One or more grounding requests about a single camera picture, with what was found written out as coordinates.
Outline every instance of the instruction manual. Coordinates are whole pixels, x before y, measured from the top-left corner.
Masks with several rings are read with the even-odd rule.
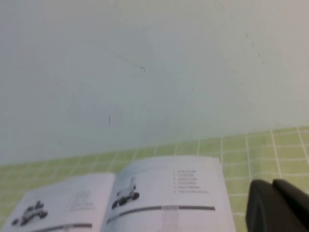
[[[235,232],[219,159],[141,159],[25,194],[3,232]]]

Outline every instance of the grout line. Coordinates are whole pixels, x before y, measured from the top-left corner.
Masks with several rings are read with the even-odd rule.
[[[298,135],[299,135],[299,138],[300,138],[301,145],[302,145],[302,147],[303,147],[303,149],[304,149],[304,152],[305,152],[305,156],[306,156],[307,163],[308,163],[308,165],[309,165],[308,153],[307,153],[307,151],[306,151],[303,138],[301,137],[301,133],[300,133],[300,131],[299,131],[299,127],[297,127],[297,131],[298,131]]]
[[[229,197],[247,197],[248,193],[234,193],[234,194],[229,194]]]
[[[223,166],[223,137],[221,137],[220,142],[220,157],[221,157],[221,165]]]
[[[248,137],[247,134],[245,134],[246,139],[246,147],[247,147],[247,159],[248,159],[248,170],[249,170],[249,181],[251,182],[251,167],[250,167],[250,156],[249,156],[249,146],[248,146]]]
[[[280,175],[279,173],[276,173],[276,172],[257,172],[257,173],[254,173],[252,176],[256,176],[256,175],[263,175],[263,174],[271,174],[271,175]]]
[[[132,157],[131,162],[133,162],[133,161],[135,160],[135,157],[136,157],[136,154],[137,154],[137,150],[138,150],[138,148],[135,149],[135,152],[134,152],[134,155],[133,155],[133,157]]]
[[[52,179],[54,176],[56,176],[56,174],[60,170],[60,167],[64,164],[64,161],[65,159],[63,159],[62,162],[56,166],[56,168],[53,170],[53,173],[49,176],[48,179]]]
[[[158,146],[155,146],[155,148],[154,148],[154,156],[156,156],[156,148],[157,148]]]
[[[279,161],[304,161],[307,158],[278,158]]]
[[[242,179],[248,179],[248,176],[239,176],[239,177],[228,177],[228,178],[224,178],[224,180],[242,180]]]
[[[224,167],[228,167],[228,166],[237,166],[237,165],[243,165],[243,164],[247,164],[248,162],[238,162],[238,163],[227,163],[227,164],[223,164],[222,166]]]
[[[200,144],[201,140],[199,139],[197,142],[197,156],[199,156],[199,144]]]
[[[278,167],[278,171],[279,171],[279,177],[282,178],[281,169],[280,169],[279,160],[278,160],[277,149],[276,149],[275,138],[274,138],[274,134],[273,134],[272,130],[270,131],[270,134],[271,134],[272,143],[274,145],[274,152],[275,152],[275,156],[276,156],[277,167]]]
[[[260,136],[265,136],[265,135],[268,135],[268,134],[269,134],[269,131],[248,133],[248,138],[260,137]]]
[[[96,164],[98,163],[98,159],[99,159],[100,155],[97,155],[97,157],[95,158],[95,160],[93,161],[91,168],[89,170],[89,173],[92,173],[93,168],[96,166]]]
[[[112,166],[114,165],[117,155],[118,155],[118,152],[116,152],[116,154],[114,155],[114,158],[112,159],[111,164],[109,165],[109,167],[107,169],[107,172],[109,172],[111,170]]]
[[[256,161],[260,161],[260,160],[275,161],[275,160],[276,160],[276,158],[260,157],[260,158],[256,158],[256,159],[252,159],[252,160],[250,160],[250,163],[252,163],[252,162],[256,162]]]
[[[283,176],[309,176],[309,173],[288,173],[288,174],[285,174],[283,173]]]
[[[174,155],[176,155],[177,153],[177,144],[175,145],[175,152],[174,152]]]

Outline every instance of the black object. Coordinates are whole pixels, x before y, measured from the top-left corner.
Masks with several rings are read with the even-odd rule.
[[[251,182],[248,232],[309,232],[309,196],[283,179]]]
[[[12,221],[12,226],[16,226],[20,222],[20,226],[25,226],[35,216],[43,219],[47,216],[48,212],[43,210],[44,204],[41,201],[37,201],[35,205],[29,206],[22,215],[21,219],[15,218]]]

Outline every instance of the table surface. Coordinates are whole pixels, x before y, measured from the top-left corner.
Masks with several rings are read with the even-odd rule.
[[[284,178],[309,193],[308,153],[309,127],[298,127],[3,166],[0,226],[29,189],[75,175],[118,172],[130,162],[146,157],[197,155],[220,159],[235,225],[238,232],[244,232],[250,181]]]

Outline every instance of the open booklet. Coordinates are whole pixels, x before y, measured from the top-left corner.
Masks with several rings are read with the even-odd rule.
[[[211,157],[135,161],[29,191],[3,232],[235,232],[222,167]]]

